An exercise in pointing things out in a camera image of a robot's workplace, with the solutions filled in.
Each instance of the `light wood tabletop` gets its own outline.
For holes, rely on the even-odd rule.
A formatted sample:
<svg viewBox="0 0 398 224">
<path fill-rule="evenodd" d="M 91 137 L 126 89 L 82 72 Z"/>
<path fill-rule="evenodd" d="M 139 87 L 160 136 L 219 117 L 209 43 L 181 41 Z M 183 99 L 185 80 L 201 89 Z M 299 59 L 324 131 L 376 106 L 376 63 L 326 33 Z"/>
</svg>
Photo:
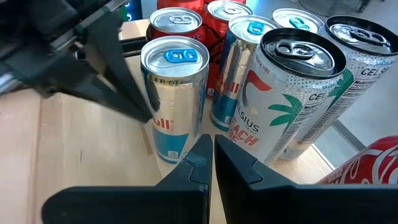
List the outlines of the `light wood tabletop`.
<svg viewBox="0 0 398 224">
<path fill-rule="evenodd" d="M 125 23 L 121 38 L 145 34 L 148 23 Z M 143 88 L 139 56 L 126 62 Z M 203 132 L 224 134 L 210 122 L 209 105 L 207 100 Z M 45 200 L 71 186 L 155 185 L 175 166 L 154 152 L 150 125 L 64 94 L 44 100 L 24 90 L 0 97 L 0 223 L 41 223 Z M 314 147 L 272 168 L 300 184 L 333 169 Z M 210 222 L 225 223 L 215 175 Z"/>
</svg>

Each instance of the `red coca-cola can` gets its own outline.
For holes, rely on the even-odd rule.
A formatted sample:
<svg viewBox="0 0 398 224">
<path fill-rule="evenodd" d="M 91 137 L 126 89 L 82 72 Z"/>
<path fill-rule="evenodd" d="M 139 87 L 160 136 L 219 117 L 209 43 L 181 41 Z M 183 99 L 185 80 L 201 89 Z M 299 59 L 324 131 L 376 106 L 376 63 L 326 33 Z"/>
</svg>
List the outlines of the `red coca-cola can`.
<svg viewBox="0 0 398 224">
<path fill-rule="evenodd" d="M 184 7 L 199 13 L 201 16 L 205 13 L 204 0 L 157 0 L 157 9 L 167 7 Z"/>
<path fill-rule="evenodd" d="M 212 3 L 213 1 L 217 1 L 217 0 L 205 0 L 205 3 L 206 3 L 206 4 L 210 4 L 210 3 Z M 242 4 L 246 4 L 246 0 L 232 0 L 232 1 L 236 1 L 236 2 L 240 2 L 240 3 L 242 3 Z"/>
<path fill-rule="evenodd" d="M 398 184 L 398 136 L 377 140 L 319 184 Z"/>
<path fill-rule="evenodd" d="M 182 7 L 159 9 L 150 15 L 147 39 L 181 35 L 205 43 L 205 30 L 200 15 Z"/>
<path fill-rule="evenodd" d="M 221 51 L 228 30 L 228 22 L 236 16 L 243 15 L 253 15 L 253 11 L 246 5 L 235 1 L 213 1 L 207 7 L 203 26 L 206 35 L 205 46 L 210 53 L 209 77 L 207 80 L 208 96 L 213 96 L 220 74 Z"/>
</svg>

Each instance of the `can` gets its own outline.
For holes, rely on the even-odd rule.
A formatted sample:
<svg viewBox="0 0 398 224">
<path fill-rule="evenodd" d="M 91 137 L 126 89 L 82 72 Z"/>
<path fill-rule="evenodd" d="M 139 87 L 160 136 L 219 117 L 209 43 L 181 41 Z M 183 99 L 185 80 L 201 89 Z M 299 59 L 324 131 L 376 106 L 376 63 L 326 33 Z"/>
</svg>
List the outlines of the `can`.
<svg viewBox="0 0 398 224">
<path fill-rule="evenodd" d="M 318 184 L 398 184 L 398 136 L 377 140 Z"/>
<path fill-rule="evenodd" d="M 398 36 L 388 29 L 356 17 L 334 16 L 326 20 L 320 35 L 346 55 L 343 79 L 319 110 L 281 154 L 282 159 L 300 156 L 334 121 L 371 87 L 398 57 Z"/>
<path fill-rule="evenodd" d="M 141 50 L 141 71 L 147 89 L 158 93 L 154 113 L 154 145 L 161 159 L 176 164 L 201 134 L 209 54 L 197 40 L 161 37 Z"/>
<path fill-rule="evenodd" d="M 308 31 L 280 28 L 262 36 L 248 66 L 228 137 L 273 163 L 336 86 L 342 51 Z"/>
<path fill-rule="evenodd" d="M 205 4 L 210 4 L 213 1 L 217 1 L 217 0 L 205 0 Z M 236 2 L 240 2 L 242 4 L 246 4 L 246 0 L 232 0 L 232 1 L 236 1 Z"/>
<path fill-rule="evenodd" d="M 220 74 L 221 51 L 228 30 L 228 22 L 236 16 L 253 15 L 253 11 L 235 1 L 211 2 L 203 18 L 205 28 L 205 46 L 210 53 L 210 69 L 207 81 L 207 95 L 213 96 L 218 75 Z"/>
<path fill-rule="evenodd" d="M 203 16 L 205 13 L 205 1 L 204 0 L 157 0 L 157 9 L 164 9 L 167 7 L 183 7 L 197 12 Z"/>
<path fill-rule="evenodd" d="M 314 34 L 323 26 L 322 20 L 316 15 L 299 9 L 277 9 L 272 13 L 272 20 L 281 27 L 302 29 Z"/>
<path fill-rule="evenodd" d="M 262 35 L 276 28 L 280 28 L 276 22 L 260 16 L 237 16 L 230 20 L 211 105 L 211 121 L 220 130 L 229 128 L 247 65 Z"/>
<path fill-rule="evenodd" d="M 204 44 L 205 30 L 202 19 L 195 11 L 182 7 L 159 9 L 150 15 L 150 25 L 154 28 L 153 39 L 168 35 L 181 35 L 193 38 Z"/>
</svg>

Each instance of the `can top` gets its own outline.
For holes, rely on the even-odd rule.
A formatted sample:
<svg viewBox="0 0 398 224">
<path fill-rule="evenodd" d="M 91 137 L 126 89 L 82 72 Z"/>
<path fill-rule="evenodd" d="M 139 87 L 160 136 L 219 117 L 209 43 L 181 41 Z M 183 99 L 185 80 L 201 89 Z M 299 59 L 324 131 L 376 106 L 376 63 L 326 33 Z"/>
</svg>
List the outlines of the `can top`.
<svg viewBox="0 0 398 224">
<path fill-rule="evenodd" d="M 203 70 L 208 62 L 206 47 L 189 37 L 160 37 L 148 42 L 141 50 L 141 64 L 164 78 L 189 77 Z"/>
<path fill-rule="evenodd" d="M 311 79 L 333 78 L 346 66 L 346 58 L 335 44 L 299 29 L 269 31 L 261 39 L 261 50 L 278 67 Z"/>
<path fill-rule="evenodd" d="M 213 1 L 207 6 L 207 11 L 215 18 L 229 22 L 236 16 L 253 15 L 249 6 L 236 1 Z"/>
<path fill-rule="evenodd" d="M 150 15 L 150 24 L 168 34 L 184 34 L 201 26 L 202 19 L 193 10 L 182 7 L 167 7 Z"/>
<path fill-rule="evenodd" d="M 276 22 L 254 15 L 237 16 L 230 20 L 228 26 L 233 35 L 251 44 L 260 43 L 263 34 L 280 28 Z"/>
<path fill-rule="evenodd" d="M 277 9 L 272 13 L 272 19 L 282 27 L 302 29 L 314 34 L 323 26 L 317 16 L 299 9 Z"/>
<path fill-rule="evenodd" d="M 351 16 L 326 20 L 326 31 L 343 45 L 371 55 L 398 54 L 398 36 L 371 21 Z"/>
</svg>

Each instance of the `teal pull tab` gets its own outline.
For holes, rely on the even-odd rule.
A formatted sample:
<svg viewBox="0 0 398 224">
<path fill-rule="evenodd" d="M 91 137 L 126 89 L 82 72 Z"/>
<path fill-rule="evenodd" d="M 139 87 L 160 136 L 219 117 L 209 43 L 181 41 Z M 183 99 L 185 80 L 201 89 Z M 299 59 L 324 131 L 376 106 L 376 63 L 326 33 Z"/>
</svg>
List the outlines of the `teal pull tab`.
<svg viewBox="0 0 398 224">
<path fill-rule="evenodd" d="M 296 29 L 301 29 L 301 30 L 306 30 L 306 31 L 310 30 L 310 26 L 306 25 L 306 23 L 300 17 L 290 18 L 289 22 Z"/>
<path fill-rule="evenodd" d="M 264 32 L 265 24 L 258 21 L 251 21 L 248 25 L 248 32 L 254 35 L 261 35 Z"/>
<path fill-rule="evenodd" d="M 164 53 L 164 59 L 170 63 L 196 62 L 198 54 L 193 49 L 172 49 Z"/>
</svg>

